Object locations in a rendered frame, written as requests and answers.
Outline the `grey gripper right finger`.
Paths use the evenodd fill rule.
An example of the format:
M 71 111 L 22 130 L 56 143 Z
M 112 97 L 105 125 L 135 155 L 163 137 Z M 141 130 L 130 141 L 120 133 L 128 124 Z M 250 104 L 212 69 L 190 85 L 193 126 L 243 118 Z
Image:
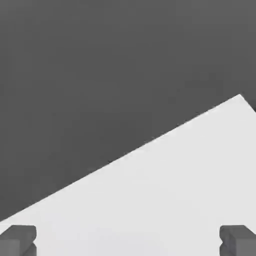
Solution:
M 245 225 L 222 225 L 219 256 L 256 256 L 256 234 Z

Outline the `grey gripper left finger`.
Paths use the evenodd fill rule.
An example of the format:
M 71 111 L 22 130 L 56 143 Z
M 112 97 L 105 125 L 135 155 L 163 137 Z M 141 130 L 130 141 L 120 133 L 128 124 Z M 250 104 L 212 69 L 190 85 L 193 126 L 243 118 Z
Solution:
M 11 225 L 0 234 L 0 256 L 37 256 L 34 225 Z

